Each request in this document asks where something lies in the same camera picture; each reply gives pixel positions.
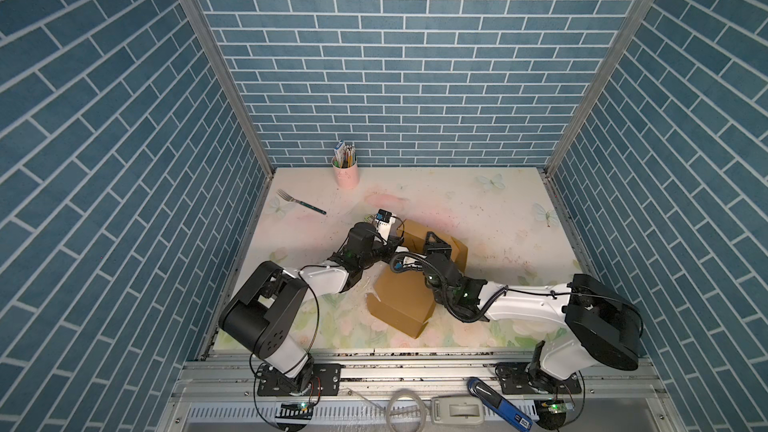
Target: pink cup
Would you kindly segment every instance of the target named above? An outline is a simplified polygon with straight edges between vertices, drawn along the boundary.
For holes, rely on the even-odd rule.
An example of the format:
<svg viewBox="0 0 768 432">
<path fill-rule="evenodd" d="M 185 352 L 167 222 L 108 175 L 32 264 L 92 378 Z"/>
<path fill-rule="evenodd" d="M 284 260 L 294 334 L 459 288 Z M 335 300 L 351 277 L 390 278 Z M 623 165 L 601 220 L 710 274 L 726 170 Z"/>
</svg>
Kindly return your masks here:
<svg viewBox="0 0 768 432">
<path fill-rule="evenodd" d="M 341 188 L 355 188 L 360 182 L 357 162 L 352 167 L 347 168 L 333 166 L 333 175 L 336 177 L 336 184 Z"/>
</svg>

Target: open box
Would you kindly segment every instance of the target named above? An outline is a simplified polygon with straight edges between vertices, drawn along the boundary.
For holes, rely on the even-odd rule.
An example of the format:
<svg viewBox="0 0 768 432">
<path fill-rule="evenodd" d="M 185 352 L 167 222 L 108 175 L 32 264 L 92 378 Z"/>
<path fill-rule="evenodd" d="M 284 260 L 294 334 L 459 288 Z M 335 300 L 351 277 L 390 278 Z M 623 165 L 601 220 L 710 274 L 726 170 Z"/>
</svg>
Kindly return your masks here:
<svg viewBox="0 0 768 432">
<path fill-rule="evenodd" d="M 451 260 L 464 272 L 468 250 L 456 237 L 412 220 L 406 220 L 397 230 L 398 234 L 402 233 L 403 245 L 417 254 L 423 253 L 429 232 L 451 246 Z M 387 268 L 379 275 L 373 290 L 376 294 L 366 295 L 368 312 L 399 331 L 418 338 L 436 304 L 432 291 L 424 283 L 424 274 L 419 271 L 396 274 Z"/>
</svg>

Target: black mounting plate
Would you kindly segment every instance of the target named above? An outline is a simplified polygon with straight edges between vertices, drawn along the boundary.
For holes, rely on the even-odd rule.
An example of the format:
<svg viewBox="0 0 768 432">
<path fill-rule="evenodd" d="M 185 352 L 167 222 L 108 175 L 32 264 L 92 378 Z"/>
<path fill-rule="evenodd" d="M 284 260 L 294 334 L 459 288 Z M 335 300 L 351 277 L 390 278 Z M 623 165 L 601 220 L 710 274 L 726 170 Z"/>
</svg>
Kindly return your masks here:
<svg viewBox="0 0 768 432">
<path fill-rule="evenodd" d="M 293 395 L 277 387 L 277 370 L 269 370 L 268 364 L 262 364 L 256 370 L 256 377 L 261 379 L 259 387 L 256 389 L 256 395 L 259 397 L 294 397 Z M 320 379 L 322 395 L 339 395 L 339 383 L 341 380 L 341 364 L 314 364 L 312 367 L 312 376 Z"/>
<path fill-rule="evenodd" d="M 526 368 L 529 362 L 499 362 L 497 366 L 505 366 L 507 373 L 504 377 L 499 377 L 498 381 L 502 385 L 502 393 L 504 395 L 516 395 L 516 394 L 541 394 L 539 389 L 531 387 L 528 383 L 528 372 Z M 565 380 L 559 386 L 558 393 L 568 394 L 570 391 L 572 395 L 581 393 L 581 384 L 578 381 L 576 374 Z"/>
</svg>

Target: blue utility knife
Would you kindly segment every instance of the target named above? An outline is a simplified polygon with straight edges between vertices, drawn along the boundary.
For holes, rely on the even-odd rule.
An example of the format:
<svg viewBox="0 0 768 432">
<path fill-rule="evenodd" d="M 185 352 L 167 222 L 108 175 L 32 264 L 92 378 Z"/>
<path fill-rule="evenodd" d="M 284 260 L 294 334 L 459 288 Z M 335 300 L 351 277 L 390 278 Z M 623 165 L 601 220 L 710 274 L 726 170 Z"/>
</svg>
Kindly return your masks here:
<svg viewBox="0 0 768 432">
<path fill-rule="evenodd" d="M 529 416 L 513 406 L 509 400 L 502 397 L 482 380 L 470 377 L 467 382 L 467 390 L 520 432 L 529 432 L 533 426 L 533 421 Z"/>
</svg>

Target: blue brick wall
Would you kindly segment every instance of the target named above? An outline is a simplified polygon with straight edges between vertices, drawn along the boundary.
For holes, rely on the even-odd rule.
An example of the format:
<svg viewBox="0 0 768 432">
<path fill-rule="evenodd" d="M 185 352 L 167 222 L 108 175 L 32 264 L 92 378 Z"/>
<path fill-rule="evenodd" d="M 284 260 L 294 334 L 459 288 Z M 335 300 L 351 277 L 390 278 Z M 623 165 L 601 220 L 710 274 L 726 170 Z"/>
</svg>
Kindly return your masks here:
<svg viewBox="0 0 768 432">
<path fill-rule="evenodd" d="M 144 430 L 264 174 L 177 0 L 0 0 L 0 430 Z"/>
<path fill-rule="evenodd" d="M 768 419 L 768 0 L 656 0 L 556 183 L 689 430 Z"/>
<path fill-rule="evenodd" d="M 278 166 L 543 166 L 632 0 L 200 0 Z"/>
</svg>

